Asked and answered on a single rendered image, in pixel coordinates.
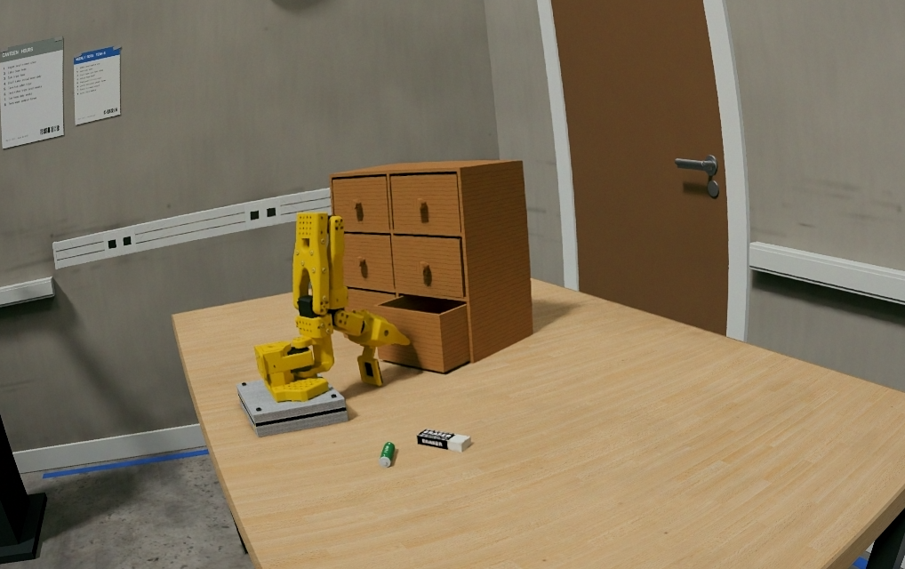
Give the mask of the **brown wooden chest of drawers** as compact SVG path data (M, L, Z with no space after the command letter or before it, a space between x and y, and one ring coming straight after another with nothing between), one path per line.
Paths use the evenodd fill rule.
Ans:
M344 232L390 232L396 289L344 283L344 286L440 299L466 301L470 360L474 364L533 335L530 253L525 201L524 161L446 161L387 164L381 167L329 174L334 215L334 180L343 176L387 174L390 229L345 228ZM515 161L515 162L508 162ZM468 165L469 167L436 167ZM387 170L397 171L381 171ZM418 169L418 168L436 169ZM457 172L461 232L394 229L392 176L413 172ZM399 232L399 234L397 234ZM466 297L411 293L397 289L394 242L397 235L462 236Z

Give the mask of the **green aa battery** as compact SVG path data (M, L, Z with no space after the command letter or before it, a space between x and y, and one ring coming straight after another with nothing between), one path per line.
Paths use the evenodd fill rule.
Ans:
M395 448L396 447L393 443L391 443L391 442L385 443L385 445L383 446L383 449L381 449L381 456L380 456L380 460L379 460L379 464L382 467L386 468L386 467L388 467L388 465L390 465L393 455L394 455Z

